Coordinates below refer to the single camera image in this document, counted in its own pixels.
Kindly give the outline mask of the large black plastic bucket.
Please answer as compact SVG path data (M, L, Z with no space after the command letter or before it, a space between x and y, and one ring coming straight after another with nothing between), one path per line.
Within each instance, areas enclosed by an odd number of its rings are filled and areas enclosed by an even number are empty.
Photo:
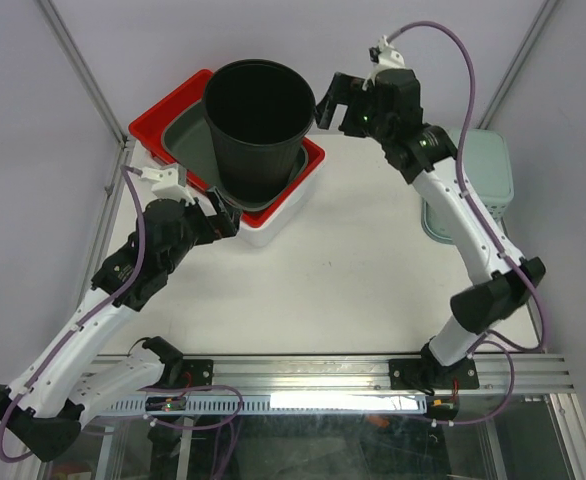
M293 69L245 59L218 69L202 97L220 179L238 199L267 202L289 184L315 97Z

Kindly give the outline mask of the red plastic tray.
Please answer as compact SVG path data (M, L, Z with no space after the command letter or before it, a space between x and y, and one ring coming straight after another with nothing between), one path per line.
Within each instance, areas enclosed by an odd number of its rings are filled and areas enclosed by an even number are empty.
M162 133L183 110L197 100L201 100L205 86L212 75L213 73L207 69L198 71L129 125L130 134L139 140L157 163L161 165L177 163L162 146ZM305 138L302 142L302 147L309 143L315 144ZM294 161L294 169L290 175L289 184L297 171L298 154Z

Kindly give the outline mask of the teal perforated plastic basket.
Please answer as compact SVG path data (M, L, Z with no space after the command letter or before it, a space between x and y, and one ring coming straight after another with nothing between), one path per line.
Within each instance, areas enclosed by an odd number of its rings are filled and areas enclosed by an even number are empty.
M501 226L514 198L508 147L494 131L471 129L465 136L463 164L473 187L492 218ZM451 237L434 210L422 199L421 224L432 240L451 245Z

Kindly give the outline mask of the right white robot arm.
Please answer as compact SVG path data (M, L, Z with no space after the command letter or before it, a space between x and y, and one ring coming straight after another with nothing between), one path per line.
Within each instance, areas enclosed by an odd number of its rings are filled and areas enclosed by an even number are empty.
M337 73L315 109L319 128L346 108L340 131L372 138L384 157L443 222L463 260L471 285L450 300L451 316L424 345L420 358L398 370L407 388L432 393L446 388L458 365L498 322L531 296L546 273L500 230L461 165L460 142L423 120L420 84L409 69L390 69L373 80Z

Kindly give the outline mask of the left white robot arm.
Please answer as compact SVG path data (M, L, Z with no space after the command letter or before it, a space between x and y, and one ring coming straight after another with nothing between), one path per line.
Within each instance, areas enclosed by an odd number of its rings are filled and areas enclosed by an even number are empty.
M11 432L43 462L66 452L82 429L118 399L147 387L189 385L183 354L163 338L144 340L94 378L83 374L105 344L168 283L196 246L234 237L241 212L211 188L214 212L198 201L156 199L138 206L136 227L107 257L72 318L21 376L0 384L0 458Z

